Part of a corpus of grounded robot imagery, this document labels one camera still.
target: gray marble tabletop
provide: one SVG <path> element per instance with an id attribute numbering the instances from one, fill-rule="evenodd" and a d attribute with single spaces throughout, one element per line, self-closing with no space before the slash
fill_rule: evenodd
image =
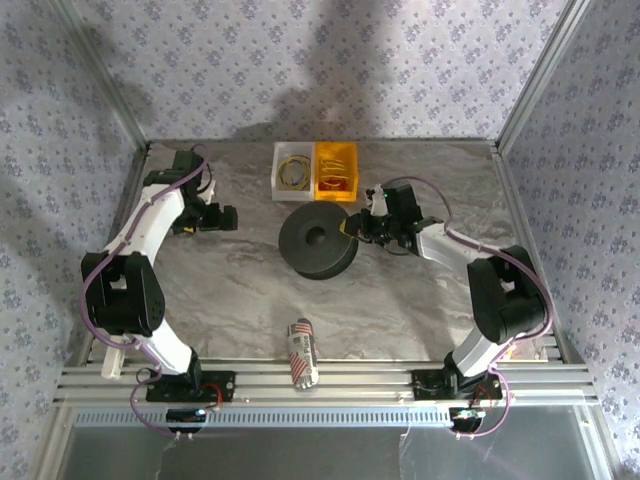
<path id="1" fill-rule="evenodd" d="M 152 145 L 145 173 L 169 167 L 171 148 Z M 216 198 L 238 210 L 235 232 L 199 232 L 165 239 L 155 271 L 166 318 L 204 357 L 285 358 L 286 326 L 313 323 L 322 358 L 441 360 L 472 328 L 465 279 L 413 256 L 396 257 L 360 245 L 353 264 L 325 281 L 307 280 L 281 258 L 278 233 L 300 203 L 271 200 L 273 145 L 207 145 Z M 488 146 L 481 143 L 379 142 L 358 145 L 360 191 L 416 175 L 437 183 L 454 210 L 454 228 L 499 246 L 514 243 L 508 212 Z M 414 187 L 423 214 L 444 217 L 439 199 Z M 517 357 L 540 355 L 538 345 Z"/>

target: floral wallpaper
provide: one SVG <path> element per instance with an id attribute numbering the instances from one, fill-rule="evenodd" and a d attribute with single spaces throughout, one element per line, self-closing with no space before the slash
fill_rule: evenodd
<path id="1" fill-rule="evenodd" d="M 593 4 L 508 159 L 561 318 L 640 474 L 640 3 Z"/>
<path id="2" fill-rule="evenodd" d="M 496 138 L 566 0 L 75 0 L 149 139 Z"/>
<path id="3" fill-rule="evenodd" d="M 26 476 L 134 148 L 45 0 L 0 2 L 0 478 Z"/>

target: yellow container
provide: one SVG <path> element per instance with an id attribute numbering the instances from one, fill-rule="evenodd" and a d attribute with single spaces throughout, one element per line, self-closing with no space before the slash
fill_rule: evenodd
<path id="1" fill-rule="evenodd" d="M 355 143 L 317 142 L 315 200 L 355 202 L 358 196 L 358 149 Z"/>

